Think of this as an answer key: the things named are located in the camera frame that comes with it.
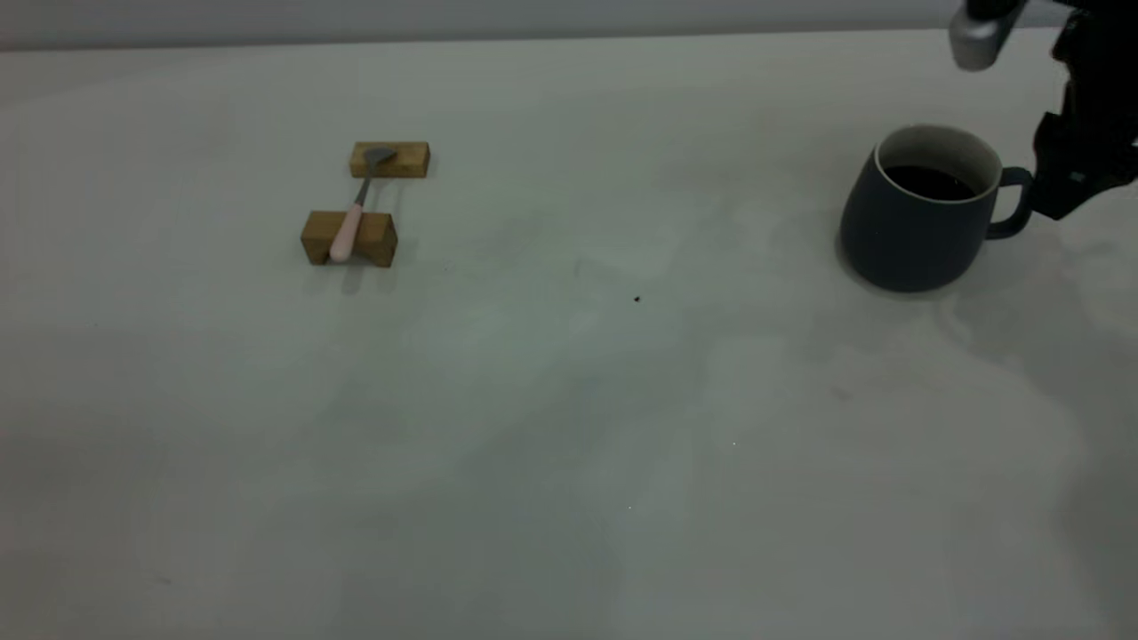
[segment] coffee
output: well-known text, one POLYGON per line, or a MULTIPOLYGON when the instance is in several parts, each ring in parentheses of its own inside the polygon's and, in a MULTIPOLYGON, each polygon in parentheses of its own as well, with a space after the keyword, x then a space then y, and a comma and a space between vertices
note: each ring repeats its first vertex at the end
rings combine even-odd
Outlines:
POLYGON ((935 169, 925 166, 894 166, 885 170, 898 187, 933 200, 968 200, 976 192, 964 182, 935 169))

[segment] metal spoon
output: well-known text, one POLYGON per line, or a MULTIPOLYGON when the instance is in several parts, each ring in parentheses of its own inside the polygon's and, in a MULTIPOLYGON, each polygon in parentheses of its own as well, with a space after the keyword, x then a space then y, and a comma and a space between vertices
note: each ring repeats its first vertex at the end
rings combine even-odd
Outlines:
POLYGON ((363 153, 363 159, 368 163, 368 178, 363 181, 363 187, 360 187, 360 195, 356 196, 355 204, 344 216, 344 224, 340 225, 340 230, 336 232, 336 239, 332 240, 329 255, 333 262, 346 262, 347 259, 352 257, 352 246, 355 244, 356 231, 360 230, 360 218, 363 216, 363 202, 368 199, 371 177, 376 174, 379 163, 394 155, 395 149, 389 147, 376 147, 363 153))

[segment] white table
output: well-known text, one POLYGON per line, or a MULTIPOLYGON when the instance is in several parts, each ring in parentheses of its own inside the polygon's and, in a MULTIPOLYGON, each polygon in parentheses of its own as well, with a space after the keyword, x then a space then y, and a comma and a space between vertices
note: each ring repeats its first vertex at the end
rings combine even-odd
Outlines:
POLYGON ((1136 191, 834 256, 898 125, 1032 166, 1054 38, 0 56, 0 637, 1133 638, 1136 191), (396 265, 311 266, 369 139, 396 265))

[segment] mug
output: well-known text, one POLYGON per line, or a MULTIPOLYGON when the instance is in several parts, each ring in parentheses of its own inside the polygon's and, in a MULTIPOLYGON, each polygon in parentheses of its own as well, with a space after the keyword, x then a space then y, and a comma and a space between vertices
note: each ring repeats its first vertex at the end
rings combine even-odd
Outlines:
POLYGON ((900 293, 937 289, 972 266, 984 239, 1028 225, 1031 172, 1004 169, 983 140, 918 124, 873 150, 842 214, 846 260, 866 280, 900 293), (1020 204, 992 223, 1000 187, 1021 186, 1020 204))

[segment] pink spoon handle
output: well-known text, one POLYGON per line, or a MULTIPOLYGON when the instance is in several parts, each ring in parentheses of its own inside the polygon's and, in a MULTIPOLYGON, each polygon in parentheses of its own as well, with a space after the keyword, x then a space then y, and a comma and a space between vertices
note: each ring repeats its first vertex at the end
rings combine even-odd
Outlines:
POLYGON ((352 257, 352 246, 355 245, 355 235, 356 230, 360 229, 360 216, 362 215, 363 205, 352 205, 348 214, 344 216, 344 224, 336 232, 336 239, 332 240, 332 249, 329 252, 332 261, 345 262, 352 257))

